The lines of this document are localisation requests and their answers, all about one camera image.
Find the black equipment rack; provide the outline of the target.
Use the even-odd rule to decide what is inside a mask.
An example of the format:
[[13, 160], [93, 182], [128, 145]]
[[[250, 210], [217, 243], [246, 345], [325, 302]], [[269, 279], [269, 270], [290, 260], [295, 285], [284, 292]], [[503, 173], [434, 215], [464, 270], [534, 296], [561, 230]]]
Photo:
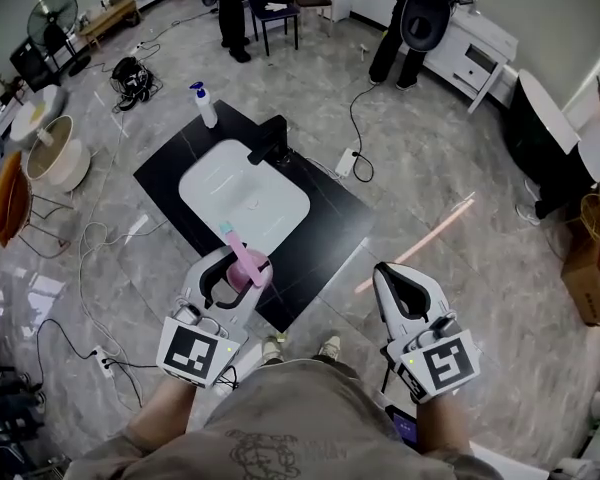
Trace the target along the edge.
[[0, 447], [32, 441], [44, 426], [46, 396], [27, 373], [0, 366]]

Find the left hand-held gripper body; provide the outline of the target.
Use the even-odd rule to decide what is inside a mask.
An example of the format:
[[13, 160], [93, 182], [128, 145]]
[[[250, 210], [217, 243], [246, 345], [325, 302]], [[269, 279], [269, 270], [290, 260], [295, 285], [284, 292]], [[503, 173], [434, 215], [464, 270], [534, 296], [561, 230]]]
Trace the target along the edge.
[[211, 387], [229, 370], [249, 339], [236, 317], [226, 317], [212, 306], [199, 309], [185, 299], [164, 320], [156, 365], [166, 374]]

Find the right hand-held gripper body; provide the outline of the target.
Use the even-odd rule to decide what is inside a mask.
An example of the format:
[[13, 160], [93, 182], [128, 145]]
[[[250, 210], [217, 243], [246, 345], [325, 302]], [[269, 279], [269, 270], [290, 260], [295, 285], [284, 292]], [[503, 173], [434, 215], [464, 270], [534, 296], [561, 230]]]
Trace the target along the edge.
[[416, 404], [453, 392], [480, 374], [471, 332], [460, 327], [454, 312], [392, 338], [381, 353]]

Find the black top vanity cabinet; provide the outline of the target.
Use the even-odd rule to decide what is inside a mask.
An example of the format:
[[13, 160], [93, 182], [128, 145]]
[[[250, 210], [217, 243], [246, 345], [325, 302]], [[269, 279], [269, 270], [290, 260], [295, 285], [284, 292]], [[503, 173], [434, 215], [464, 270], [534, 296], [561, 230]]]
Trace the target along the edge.
[[[252, 151], [260, 136], [260, 125], [230, 105], [217, 101], [214, 107], [218, 116], [215, 128], [208, 129], [201, 118], [195, 118], [134, 174], [168, 221], [202, 256], [227, 242], [218, 238], [182, 201], [179, 181], [217, 143], [234, 139]], [[287, 162], [269, 164], [310, 199], [307, 217], [271, 255], [265, 255], [272, 265], [273, 278], [256, 310], [283, 332], [355, 252], [373, 226], [373, 213], [290, 148]]]

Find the person's left forearm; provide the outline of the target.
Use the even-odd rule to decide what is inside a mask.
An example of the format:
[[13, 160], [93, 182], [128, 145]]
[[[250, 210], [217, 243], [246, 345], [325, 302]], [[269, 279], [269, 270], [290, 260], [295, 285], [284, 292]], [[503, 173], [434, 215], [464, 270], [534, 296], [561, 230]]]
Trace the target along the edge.
[[197, 387], [167, 376], [128, 425], [148, 448], [157, 449], [184, 435]]

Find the person's right forearm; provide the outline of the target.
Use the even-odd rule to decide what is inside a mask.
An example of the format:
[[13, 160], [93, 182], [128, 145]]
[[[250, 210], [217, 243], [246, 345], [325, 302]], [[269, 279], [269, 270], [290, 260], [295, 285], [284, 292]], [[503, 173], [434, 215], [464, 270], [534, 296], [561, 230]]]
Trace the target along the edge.
[[466, 413], [460, 399], [452, 393], [419, 404], [416, 420], [420, 452], [471, 452]]

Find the person's right shoe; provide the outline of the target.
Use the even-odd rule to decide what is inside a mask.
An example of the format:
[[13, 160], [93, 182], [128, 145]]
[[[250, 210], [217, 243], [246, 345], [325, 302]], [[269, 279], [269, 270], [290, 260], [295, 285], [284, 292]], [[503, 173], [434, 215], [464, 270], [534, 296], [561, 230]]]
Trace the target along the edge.
[[331, 360], [338, 360], [341, 353], [341, 338], [339, 335], [330, 336], [320, 347], [318, 354]]

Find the person's shoe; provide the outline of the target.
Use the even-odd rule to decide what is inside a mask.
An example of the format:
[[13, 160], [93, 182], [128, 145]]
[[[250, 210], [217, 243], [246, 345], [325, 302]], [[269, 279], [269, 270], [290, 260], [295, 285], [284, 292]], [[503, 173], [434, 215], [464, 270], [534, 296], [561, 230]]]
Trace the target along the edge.
[[339, 335], [330, 336], [320, 347], [318, 354], [331, 360], [338, 360], [341, 353], [341, 338]]
[[263, 364], [279, 364], [284, 361], [281, 344], [275, 337], [267, 337], [262, 342]]

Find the white sink basin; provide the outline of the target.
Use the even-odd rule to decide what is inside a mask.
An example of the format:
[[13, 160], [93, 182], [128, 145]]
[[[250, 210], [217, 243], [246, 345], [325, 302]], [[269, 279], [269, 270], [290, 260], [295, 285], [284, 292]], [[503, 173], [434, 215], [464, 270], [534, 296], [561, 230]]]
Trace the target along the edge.
[[310, 211], [308, 195], [234, 139], [208, 150], [181, 177], [182, 201], [222, 241], [228, 223], [248, 248], [271, 255]]

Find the white round side table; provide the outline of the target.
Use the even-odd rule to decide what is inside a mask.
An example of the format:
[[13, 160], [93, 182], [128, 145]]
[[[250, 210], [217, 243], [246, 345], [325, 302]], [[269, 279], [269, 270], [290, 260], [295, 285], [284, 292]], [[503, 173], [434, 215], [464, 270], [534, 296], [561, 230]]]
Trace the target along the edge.
[[51, 84], [26, 101], [11, 123], [10, 140], [15, 147], [30, 150], [37, 140], [37, 130], [61, 115], [67, 99], [66, 89]]

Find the pink spray bottle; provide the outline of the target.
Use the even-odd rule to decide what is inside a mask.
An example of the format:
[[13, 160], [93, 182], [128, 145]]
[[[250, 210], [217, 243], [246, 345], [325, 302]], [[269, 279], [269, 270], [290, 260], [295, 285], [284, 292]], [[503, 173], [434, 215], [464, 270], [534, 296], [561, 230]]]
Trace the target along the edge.
[[272, 279], [272, 273], [268, 271], [271, 266], [269, 258], [258, 251], [248, 249], [228, 221], [220, 224], [220, 231], [236, 256], [236, 260], [227, 270], [227, 280], [231, 287], [239, 292], [249, 281], [257, 288], [267, 287]]

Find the person's grey printed shirt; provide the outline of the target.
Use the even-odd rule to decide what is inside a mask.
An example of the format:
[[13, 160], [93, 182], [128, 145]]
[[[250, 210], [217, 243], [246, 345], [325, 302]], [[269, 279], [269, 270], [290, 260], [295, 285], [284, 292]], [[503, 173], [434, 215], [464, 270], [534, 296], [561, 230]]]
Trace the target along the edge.
[[204, 426], [148, 448], [128, 429], [66, 480], [501, 480], [472, 451], [422, 453], [361, 383], [317, 359], [256, 369]]

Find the beige round side table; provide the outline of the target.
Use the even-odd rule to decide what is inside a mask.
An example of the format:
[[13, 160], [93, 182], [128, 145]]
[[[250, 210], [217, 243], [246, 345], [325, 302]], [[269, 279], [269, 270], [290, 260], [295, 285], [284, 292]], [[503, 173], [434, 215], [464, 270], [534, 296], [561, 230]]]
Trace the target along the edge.
[[36, 132], [25, 174], [31, 181], [41, 181], [68, 193], [83, 181], [91, 164], [91, 151], [74, 135], [74, 121], [61, 115]]

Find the white drawer cabinet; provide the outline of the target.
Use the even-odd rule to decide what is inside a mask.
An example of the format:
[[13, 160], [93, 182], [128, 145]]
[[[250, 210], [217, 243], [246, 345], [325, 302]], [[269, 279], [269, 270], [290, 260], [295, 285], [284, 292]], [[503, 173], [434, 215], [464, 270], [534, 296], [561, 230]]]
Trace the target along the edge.
[[488, 95], [508, 107], [517, 80], [511, 67], [517, 47], [514, 36], [484, 15], [458, 6], [424, 66], [469, 97], [470, 113]]

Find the black bathtub white rim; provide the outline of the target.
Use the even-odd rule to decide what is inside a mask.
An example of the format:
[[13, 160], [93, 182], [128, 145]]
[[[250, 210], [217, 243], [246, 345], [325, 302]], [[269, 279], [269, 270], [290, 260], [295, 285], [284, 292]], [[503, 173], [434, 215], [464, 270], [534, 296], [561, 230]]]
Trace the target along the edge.
[[529, 71], [518, 73], [505, 120], [505, 145], [530, 184], [557, 172], [579, 136], [547, 90]]

